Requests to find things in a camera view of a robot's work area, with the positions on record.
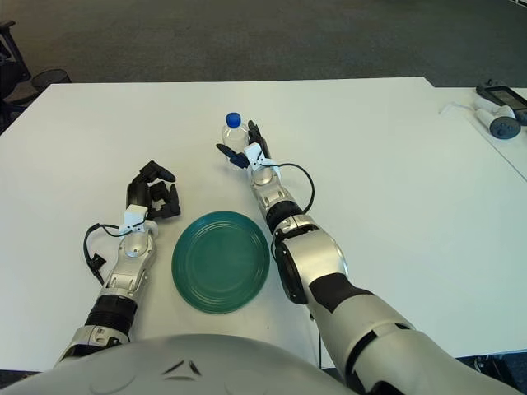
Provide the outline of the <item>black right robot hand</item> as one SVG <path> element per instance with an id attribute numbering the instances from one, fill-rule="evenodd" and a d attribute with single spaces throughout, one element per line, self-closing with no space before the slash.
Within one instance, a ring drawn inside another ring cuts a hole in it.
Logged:
<path id="1" fill-rule="evenodd" d="M 258 124 L 252 119 L 243 124 L 234 113 L 227 117 L 222 141 L 216 148 L 228 163 L 240 169 L 256 170 L 270 165 L 268 144 Z"/>

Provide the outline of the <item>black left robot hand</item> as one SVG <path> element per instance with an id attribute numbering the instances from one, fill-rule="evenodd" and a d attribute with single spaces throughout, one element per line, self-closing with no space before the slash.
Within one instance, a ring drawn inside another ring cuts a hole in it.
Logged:
<path id="1" fill-rule="evenodd" d="M 145 207 L 146 219 L 167 219 L 179 216 L 180 200 L 175 176 L 150 160 L 127 187 L 126 207 L 130 204 Z"/>

